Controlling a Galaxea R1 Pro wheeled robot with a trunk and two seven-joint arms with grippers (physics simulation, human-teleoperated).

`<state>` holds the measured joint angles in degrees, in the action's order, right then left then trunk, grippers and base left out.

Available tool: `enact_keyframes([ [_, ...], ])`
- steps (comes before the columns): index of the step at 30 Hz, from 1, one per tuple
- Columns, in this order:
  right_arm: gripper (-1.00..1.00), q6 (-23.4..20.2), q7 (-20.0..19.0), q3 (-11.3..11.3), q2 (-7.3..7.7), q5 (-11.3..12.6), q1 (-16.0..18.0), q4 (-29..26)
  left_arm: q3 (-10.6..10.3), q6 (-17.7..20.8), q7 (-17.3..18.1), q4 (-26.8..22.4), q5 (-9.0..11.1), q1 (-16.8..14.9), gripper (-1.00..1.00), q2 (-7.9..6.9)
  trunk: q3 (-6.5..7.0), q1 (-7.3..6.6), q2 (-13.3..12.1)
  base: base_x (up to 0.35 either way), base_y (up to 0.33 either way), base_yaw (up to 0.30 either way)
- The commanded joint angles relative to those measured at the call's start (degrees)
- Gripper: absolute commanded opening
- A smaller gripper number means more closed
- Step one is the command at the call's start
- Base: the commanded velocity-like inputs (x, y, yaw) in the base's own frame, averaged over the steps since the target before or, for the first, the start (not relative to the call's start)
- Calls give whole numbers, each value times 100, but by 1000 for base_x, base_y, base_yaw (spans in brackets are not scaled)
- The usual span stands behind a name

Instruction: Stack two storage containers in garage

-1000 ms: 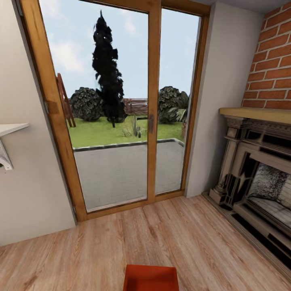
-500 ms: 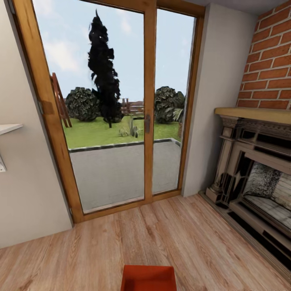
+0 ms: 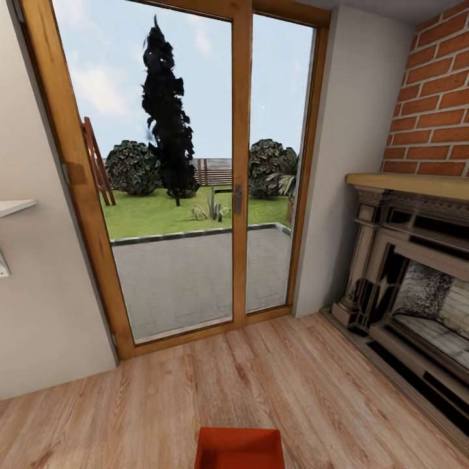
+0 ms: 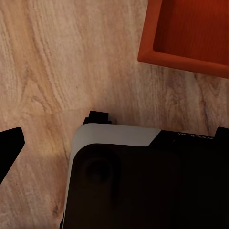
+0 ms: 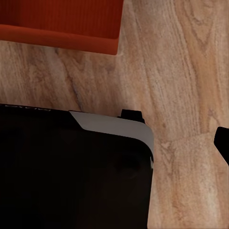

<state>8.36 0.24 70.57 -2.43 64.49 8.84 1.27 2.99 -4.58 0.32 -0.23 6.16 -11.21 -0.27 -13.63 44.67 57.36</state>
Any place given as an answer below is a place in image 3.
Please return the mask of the storage box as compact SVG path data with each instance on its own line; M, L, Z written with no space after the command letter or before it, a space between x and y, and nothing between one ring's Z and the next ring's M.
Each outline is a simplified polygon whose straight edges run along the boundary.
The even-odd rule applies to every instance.
M195 469L285 469L280 431L201 427Z

